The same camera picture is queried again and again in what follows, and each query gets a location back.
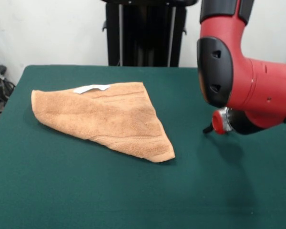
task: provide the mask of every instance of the folded towel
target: folded towel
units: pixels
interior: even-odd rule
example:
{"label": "folded towel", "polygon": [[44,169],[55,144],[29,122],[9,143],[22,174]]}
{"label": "folded towel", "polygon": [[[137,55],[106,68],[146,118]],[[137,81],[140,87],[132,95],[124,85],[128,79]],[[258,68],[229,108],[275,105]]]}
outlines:
{"label": "folded towel", "polygon": [[65,134],[152,162],[175,158],[143,83],[115,83],[102,90],[33,90],[32,109],[41,123]]}

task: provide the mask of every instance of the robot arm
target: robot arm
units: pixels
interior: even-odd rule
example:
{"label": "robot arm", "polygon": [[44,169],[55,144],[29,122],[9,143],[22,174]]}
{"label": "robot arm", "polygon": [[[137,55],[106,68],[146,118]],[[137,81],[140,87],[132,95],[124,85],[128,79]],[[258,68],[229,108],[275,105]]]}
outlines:
{"label": "robot arm", "polygon": [[246,58],[244,29],[254,0],[202,0],[197,42],[199,81],[204,99],[220,108],[213,128],[252,134],[286,123],[286,63]]}

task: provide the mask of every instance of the green tablecloth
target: green tablecloth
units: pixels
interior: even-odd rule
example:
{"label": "green tablecloth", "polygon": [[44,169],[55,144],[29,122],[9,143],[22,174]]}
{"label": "green tablecloth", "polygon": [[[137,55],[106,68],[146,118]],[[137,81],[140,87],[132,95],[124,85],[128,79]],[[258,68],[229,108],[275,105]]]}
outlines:
{"label": "green tablecloth", "polygon": [[[131,81],[144,82],[176,159],[111,151],[31,110],[33,89]],[[26,68],[0,119],[0,229],[286,228],[286,125],[205,137],[213,110],[196,69]]]}

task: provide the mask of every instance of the black stand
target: black stand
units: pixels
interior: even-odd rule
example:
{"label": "black stand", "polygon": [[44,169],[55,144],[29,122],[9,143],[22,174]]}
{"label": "black stand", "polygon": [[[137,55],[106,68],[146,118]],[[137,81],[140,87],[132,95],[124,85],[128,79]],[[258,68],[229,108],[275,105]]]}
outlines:
{"label": "black stand", "polygon": [[198,0],[104,1],[109,65],[179,65],[185,7]]}

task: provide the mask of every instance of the white label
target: white label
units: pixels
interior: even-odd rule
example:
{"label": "white label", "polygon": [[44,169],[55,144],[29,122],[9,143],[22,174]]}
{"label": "white label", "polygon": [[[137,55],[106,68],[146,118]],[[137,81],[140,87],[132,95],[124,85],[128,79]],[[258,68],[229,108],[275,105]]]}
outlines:
{"label": "white label", "polygon": [[108,88],[110,88],[110,85],[99,85],[99,84],[93,84],[93,85],[88,85],[88,86],[83,86],[83,87],[78,87],[76,89],[74,89],[73,92],[77,93],[77,94],[82,94],[84,92],[90,91],[92,89],[99,89],[101,91],[105,91]]}

